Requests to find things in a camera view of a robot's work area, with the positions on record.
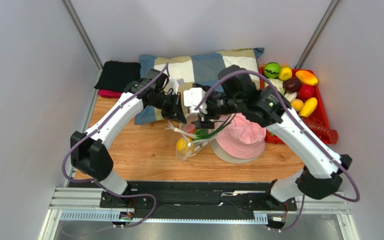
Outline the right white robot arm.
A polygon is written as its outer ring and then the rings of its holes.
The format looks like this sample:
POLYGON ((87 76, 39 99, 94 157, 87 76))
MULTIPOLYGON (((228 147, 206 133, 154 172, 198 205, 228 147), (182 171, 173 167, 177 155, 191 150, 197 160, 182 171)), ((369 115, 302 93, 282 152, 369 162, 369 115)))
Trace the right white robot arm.
POLYGON ((315 200, 337 196, 343 177, 349 177, 352 158, 325 145, 261 73, 229 66, 213 86, 195 84, 184 92, 183 100, 188 111, 199 116, 197 127, 211 129, 212 119, 240 113, 274 133, 301 159, 302 170, 274 180, 267 190, 278 202, 298 196, 315 200))

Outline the red apple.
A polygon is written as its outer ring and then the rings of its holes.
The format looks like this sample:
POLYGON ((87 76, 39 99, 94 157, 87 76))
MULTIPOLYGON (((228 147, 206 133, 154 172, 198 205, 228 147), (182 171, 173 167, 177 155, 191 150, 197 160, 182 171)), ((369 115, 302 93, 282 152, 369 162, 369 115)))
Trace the red apple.
POLYGON ((188 130, 187 132, 190 134, 195 134, 196 131, 197 131, 197 129, 193 128, 193 129, 188 130))

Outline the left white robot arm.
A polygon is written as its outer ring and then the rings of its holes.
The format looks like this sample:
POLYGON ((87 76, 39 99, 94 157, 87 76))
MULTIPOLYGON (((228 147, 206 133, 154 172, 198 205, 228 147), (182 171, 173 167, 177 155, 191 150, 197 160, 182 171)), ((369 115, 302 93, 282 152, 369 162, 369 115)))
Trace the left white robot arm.
POLYGON ((74 132, 70 137, 71 149, 67 159, 91 181, 112 195, 122 195, 128 183, 115 170, 109 148, 121 130, 147 106, 160 109, 162 116, 186 123, 182 109, 184 85, 182 78, 173 78, 168 68, 152 68, 146 77, 127 84, 116 104, 97 123, 85 132, 74 132))

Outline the green avocado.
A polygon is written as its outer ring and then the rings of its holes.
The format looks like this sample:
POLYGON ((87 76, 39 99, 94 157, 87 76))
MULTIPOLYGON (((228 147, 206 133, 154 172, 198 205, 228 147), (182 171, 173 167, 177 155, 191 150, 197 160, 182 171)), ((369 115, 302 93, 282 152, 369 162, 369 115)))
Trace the green avocado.
POLYGON ((207 129, 197 129, 197 131, 194 134, 198 139, 206 139, 208 137, 208 130, 207 129))

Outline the clear dotted zip bag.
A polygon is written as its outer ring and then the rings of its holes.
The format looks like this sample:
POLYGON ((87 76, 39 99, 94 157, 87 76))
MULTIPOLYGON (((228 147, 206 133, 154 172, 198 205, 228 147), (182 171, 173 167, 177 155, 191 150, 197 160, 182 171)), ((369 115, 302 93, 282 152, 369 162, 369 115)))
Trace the clear dotted zip bag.
POLYGON ((176 147, 175 147, 175 155, 176 157, 179 159, 179 160, 182 160, 182 161, 185 161, 185 160, 188 160, 189 158, 192 158, 194 156, 196 156, 205 146, 207 146, 212 140, 207 140, 207 141, 194 141, 194 142, 191 142, 190 143, 190 147, 191 147, 191 154, 189 155, 181 155, 181 154, 178 154, 177 151, 176 151, 176 147))

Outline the yellow apple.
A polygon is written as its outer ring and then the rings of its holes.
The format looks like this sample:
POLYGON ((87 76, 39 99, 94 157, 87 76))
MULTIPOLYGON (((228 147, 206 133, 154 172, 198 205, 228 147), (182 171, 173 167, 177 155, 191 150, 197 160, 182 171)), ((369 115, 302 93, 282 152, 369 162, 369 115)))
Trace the yellow apple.
POLYGON ((176 143, 176 152, 179 155, 190 155, 191 151, 191 138, 190 137, 182 137, 176 143))

